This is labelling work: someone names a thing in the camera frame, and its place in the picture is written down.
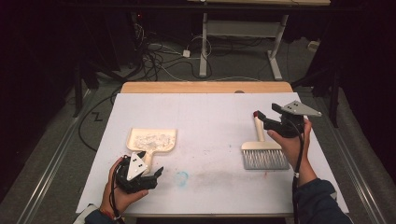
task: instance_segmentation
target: brush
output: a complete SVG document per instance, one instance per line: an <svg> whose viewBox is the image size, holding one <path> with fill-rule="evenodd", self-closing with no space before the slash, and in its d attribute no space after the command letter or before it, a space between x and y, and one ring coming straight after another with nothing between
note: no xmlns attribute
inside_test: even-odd
<svg viewBox="0 0 396 224"><path fill-rule="evenodd" d="M242 145L242 154L246 170L289 170L289 162L276 142L266 142L263 122L258 111L253 113L254 124L259 142L246 142Z"/></svg>

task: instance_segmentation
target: person's right hand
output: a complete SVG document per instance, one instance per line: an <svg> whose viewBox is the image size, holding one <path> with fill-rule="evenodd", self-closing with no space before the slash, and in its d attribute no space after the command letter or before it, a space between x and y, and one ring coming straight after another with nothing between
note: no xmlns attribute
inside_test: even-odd
<svg viewBox="0 0 396 224"><path fill-rule="evenodd" d="M298 180L299 186L317 178L317 175L315 174L308 160L308 148L310 143L311 129L312 129L311 121L305 119L304 134L302 134L302 138L304 139L304 149L303 149L303 156L301 159L300 170L299 170L299 174L300 174ZM298 136L294 138L284 138L274 130L269 130L267 133L278 144L280 144L283 153L285 154L290 165L293 167L293 170L295 171L298 156L300 154L300 149L301 149L300 138Z"/></svg>

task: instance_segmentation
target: floor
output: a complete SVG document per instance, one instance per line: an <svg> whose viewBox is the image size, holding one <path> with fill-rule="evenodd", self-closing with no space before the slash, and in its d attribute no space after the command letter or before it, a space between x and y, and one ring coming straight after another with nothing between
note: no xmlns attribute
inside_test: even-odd
<svg viewBox="0 0 396 224"><path fill-rule="evenodd" d="M281 44L276 59L285 81L293 82L304 77L315 56L314 52L306 48L308 43L308 40L301 39L291 44ZM197 47L190 46L189 59L180 59L185 46L179 46L172 40L156 41L148 46L150 50L145 57L145 68L129 79L274 81L265 56L272 44L271 39L213 38L211 55L208 57L210 73L208 77L201 78L198 76L199 60L196 58L200 53ZM133 70L134 67L125 65L117 73L127 76ZM106 128L113 95L120 90L120 83L106 75L98 73L97 78L100 83L98 90L84 89L84 107L80 116L73 117L75 97L71 91L66 99L67 104L49 123L20 176L0 204L1 223L71 223L76 218L79 197ZM295 91L304 104L326 114L328 98L313 97L310 88L296 88ZM389 182L389 177L361 133L359 124L348 111L342 90L337 116L338 129L328 119L312 121L323 152L345 195L349 216L355 223L387 223L394 220L394 185L391 180ZM155 223L154 220L133 217L127 217L127 221ZM206 223L203 219L195 221Z"/></svg>

